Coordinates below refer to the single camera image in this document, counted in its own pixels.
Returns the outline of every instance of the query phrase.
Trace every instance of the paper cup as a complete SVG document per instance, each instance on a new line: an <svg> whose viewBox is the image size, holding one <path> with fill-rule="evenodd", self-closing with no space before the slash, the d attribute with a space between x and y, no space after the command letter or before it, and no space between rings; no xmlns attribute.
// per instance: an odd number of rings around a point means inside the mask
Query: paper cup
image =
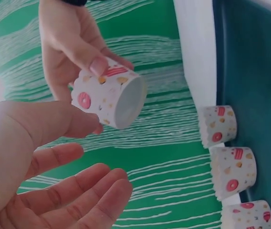
<svg viewBox="0 0 271 229"><path fill-rule="evenodd" d="M210 106L198 111L200 134L204 148L233 140L237 121L230 106Z"/></svg>
<svg viewBox="0 0 271 229"><path fill-rule="evenodd" d="M214 147L210 152L212 182L219 201L255 184L257 168L251 149Z"/></svg>
<svg viewBox="0 0 271 229"><path fill-rule="evenodd" d="M130 126L144 106L147 86L142 77L108 58L109 69L100 77L82 70L74 83L72 104L98 115L117 129Z"/></svg>
<svg viewBox="0 0 271 229"><path fill-rule="evenodd" d="M271 229L271 208L264 200L222 209L221 229Z"/></svg>

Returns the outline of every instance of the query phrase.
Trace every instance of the sleeve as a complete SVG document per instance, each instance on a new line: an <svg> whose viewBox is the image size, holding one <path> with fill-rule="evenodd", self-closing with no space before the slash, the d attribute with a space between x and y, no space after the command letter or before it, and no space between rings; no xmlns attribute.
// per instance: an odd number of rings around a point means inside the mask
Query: sleeve
<svg viewBox="0 0 271 229"><path fill-rule="evenodd" d="M87 0L62 0L62 1L74 6L84 6L87 3Z"/></svg>

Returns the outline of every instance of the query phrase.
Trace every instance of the pink donut print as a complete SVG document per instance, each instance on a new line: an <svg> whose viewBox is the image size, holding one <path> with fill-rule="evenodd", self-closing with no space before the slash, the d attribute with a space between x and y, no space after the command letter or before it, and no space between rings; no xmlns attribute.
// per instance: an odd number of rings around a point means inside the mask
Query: pink donut print
<svg viewBox="0 0 271 229"><path fill-rule="evenodd" d="M236 180L236 179L230 180L226 185L226 190L228 192L232 192L232 191L236 190L238 185L239 185L238 180Z"/></svg>
<svg viewBox="0 0 271 229"><path fill-rule="evenodd" d="M255 205L253 203L244 203L244 204L240 204L240 206L243 207L243 208L245 208L245 209L251 209Z"/></svg>
<svg viewBox="0 0 271 229"><path fill-rule="evenodd" d="M212 136L212 141L213 142L219 142L222 139L222 133L220 132L216 132L213 136Z"/></svg>
<svg viewBox="0 0 271 229"><path fill-rule="evenodd" d="M91 106L91 98L87 93L81 92L78 95L78 103L82 108L89 109Z"/></svg>

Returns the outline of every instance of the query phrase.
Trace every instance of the paper baking cup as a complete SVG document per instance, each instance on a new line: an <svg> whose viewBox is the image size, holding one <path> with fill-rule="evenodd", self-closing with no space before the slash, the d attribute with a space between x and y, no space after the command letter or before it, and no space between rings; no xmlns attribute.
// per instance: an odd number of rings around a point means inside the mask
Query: paper baking cup
<svg viewBox="0 0 271 229"><path fill-rule="evenodd" d="M264 200L222 209L221 229L271 229L271 208Z"/></svg>
<svg viewBox="0 0 271 229"><path fill-rule="evenodd" d="M198 111L204 148L233 140L237 134L235 113L230 106L210 106Z"/></svg>
<svg viewBox="0 0 271 229"><path fill-rule="evenodd" d="M147 95L142 77L108 58L109 69L100 77L82 70L74 83L72 104L98 115L117 129L130 126L140 114Z"/></svg>
<svg viewBox="0 0 271 229"><path fill-rule="evenodd" d="M250 148L214 147L210 152L212 182L219 201L255 184L257 168Z"/></svg>

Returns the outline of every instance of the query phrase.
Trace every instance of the green fabric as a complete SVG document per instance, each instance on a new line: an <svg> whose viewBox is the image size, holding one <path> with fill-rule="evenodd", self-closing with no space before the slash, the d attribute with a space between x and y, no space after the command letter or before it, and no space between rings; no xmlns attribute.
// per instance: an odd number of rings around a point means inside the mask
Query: green fabric
<svg viewBox="0 0 271 229"><path fill-rule="evenodd" d="M43 78L38 0L0 0L0 79L5 97L50 101ZM125 169L134 186L114 228L220 228L221 204L212 190L209 152L202 148L197 114L184 79L171 0L89 2L109 47L146 78L149 95L132 127L105 127L77 141L81 159L24 182L19 192L57 183L97 162Z"/></svg>

